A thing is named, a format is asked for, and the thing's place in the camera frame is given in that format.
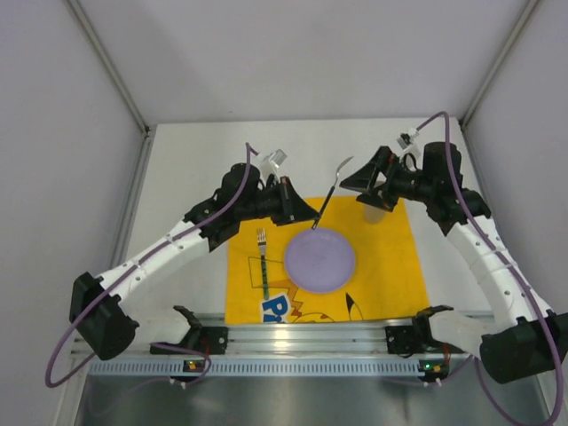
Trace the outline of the beige paper cup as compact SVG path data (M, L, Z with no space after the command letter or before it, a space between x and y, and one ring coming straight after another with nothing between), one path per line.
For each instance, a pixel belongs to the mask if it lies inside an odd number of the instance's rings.
M383 209L379 209L368 204L364 205L363 216L365 221L369 224L380 223L384 219L385 215L386 211L384 211Z

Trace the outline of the spoon with green handle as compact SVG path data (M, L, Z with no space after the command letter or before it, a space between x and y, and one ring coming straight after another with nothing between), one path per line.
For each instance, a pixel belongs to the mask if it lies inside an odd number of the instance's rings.
M323 217L323 215L324 215L324 212L325 212L325 210L326 210L326 208L327 208L327 205L329 204L329 201L331 200L331 198L332 198L332 196L333 196L333 194L334 194L334 191L335 191L335 189L336 189L336 187L337 187L337 184L338 184L338 181L339 181L339 177L340 177L340 174L341 174L341 170L342 170L342 169L345 167L345 165L348 164L352 159L353 159L353 156L349 156L349 157L345 158L343 161L341 161L341 162L339 163L339 165L336 167L336 170L335 170L335 180L334 180L333 184L330 186L329 190L327 191L327 195L326 195L326 197L325 197L325 199L324 199L324 201L323 201L323 203L322 203L322 205L321 205L321 207L320 207L320 209L319 209L319 215L318 215L318 217L314 220L314 222L313 222L313 224L312 224L312 230L315 230L315 229L318 227L318 225L319 225L319 223L320 223L320 220L322 219L322 217Z

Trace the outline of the fork with green handle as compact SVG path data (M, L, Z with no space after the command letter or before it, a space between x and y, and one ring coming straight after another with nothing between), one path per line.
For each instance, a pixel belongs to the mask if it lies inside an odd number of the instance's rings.
M266 265L266 232L264 228L259 228L256 231L256 242L260 254L261 263L261 275L263 284L263 298L268 300L270 298L269 286L268 286L268 275L267 275L267 265Z

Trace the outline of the purple plastic plate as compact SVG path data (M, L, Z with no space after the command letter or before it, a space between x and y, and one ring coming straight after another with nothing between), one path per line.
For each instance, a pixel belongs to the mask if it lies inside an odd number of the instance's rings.
M318 295L344 287L355 266L355 252L349 241L323 227L300 232L284 252L284 267L290 280L298 288Z

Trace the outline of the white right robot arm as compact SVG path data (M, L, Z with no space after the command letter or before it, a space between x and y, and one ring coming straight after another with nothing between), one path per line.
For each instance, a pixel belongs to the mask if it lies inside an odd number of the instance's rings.
M428 217L467 263L493 312L487 325L447 305L425 308L412 319L422 343L448 344L479 359L500 384L551 371L567 354L567 316L557 314L529 285L499 236L481 195L463 187L462 155L453 144L424 147L422 167L381 146L340 186L357 201L392 212L399 199L422 203Z

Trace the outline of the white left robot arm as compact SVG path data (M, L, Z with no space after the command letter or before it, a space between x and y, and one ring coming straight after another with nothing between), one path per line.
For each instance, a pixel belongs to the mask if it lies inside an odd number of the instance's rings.
M262 179L259 169L237 163L221 185L192 207L165 236L125 264L75 279L69 320L95 356L109 360L138 337L133 304L181 267L214 251L238 234L241 223L268 218L274 225L312 222L320 213L288 177Z

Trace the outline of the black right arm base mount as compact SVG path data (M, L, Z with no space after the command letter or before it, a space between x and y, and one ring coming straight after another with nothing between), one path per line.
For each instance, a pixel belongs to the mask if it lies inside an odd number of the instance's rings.
M391 355L410 358L415 354L426 353L429 349L412 326L387 326L384 331L387 350Z

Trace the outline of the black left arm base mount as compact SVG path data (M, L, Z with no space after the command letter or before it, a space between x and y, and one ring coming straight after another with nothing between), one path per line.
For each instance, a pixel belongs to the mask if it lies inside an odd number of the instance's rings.
M195 314L184 306L174 305L173 309L185 318L189 328L178 343L152 343L150 345L151 354L189 354L193 351L205 355L225 355L228 344L228 327L203 326Z

